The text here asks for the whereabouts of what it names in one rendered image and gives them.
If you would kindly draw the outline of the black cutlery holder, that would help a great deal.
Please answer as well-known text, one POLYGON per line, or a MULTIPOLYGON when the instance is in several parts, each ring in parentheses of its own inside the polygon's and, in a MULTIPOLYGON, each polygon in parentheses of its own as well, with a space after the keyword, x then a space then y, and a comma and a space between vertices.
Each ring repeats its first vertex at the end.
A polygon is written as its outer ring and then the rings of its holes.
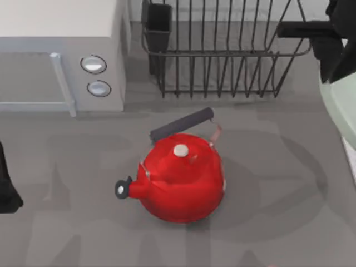
POLYGON ((147 43, 149 71, 151 75, 160 77, 165 67, 165 54, 172 30, 172 6, 166 3, 153 3, 142 0, 142 26, 147 43))

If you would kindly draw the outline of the pale microwave oven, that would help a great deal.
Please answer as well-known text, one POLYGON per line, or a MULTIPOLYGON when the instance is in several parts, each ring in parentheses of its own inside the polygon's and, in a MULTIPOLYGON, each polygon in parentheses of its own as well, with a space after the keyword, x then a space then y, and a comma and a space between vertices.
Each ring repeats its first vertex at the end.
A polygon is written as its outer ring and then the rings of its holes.
POLYGON ((0 112, 121 112, 131 42, 128 0, 0 0, 0 112), (98 75, 80 60, 102 57, 98 75), (87 84, 112 92, 95 97, 87 84))

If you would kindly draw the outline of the small round microwave knob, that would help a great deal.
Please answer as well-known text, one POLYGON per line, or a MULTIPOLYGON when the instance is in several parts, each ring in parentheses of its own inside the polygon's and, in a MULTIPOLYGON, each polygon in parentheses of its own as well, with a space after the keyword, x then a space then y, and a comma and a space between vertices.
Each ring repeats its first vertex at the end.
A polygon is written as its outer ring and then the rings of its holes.
POLYGON ((95 97, 106 97, 112 92, 112 88, 107 82, 97 80, 87 84, 87 91, 95 97))

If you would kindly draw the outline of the large round microwave knob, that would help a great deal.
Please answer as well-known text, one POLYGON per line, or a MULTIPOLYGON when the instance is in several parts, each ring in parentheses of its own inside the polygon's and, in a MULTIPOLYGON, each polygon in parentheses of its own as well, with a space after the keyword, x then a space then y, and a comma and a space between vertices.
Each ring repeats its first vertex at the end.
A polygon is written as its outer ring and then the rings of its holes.
POLYGON ((98 55, 89 55, 80 60, 82 69, 90 74, 98 75, 105 72, 107 68, 106 61, 98 55))

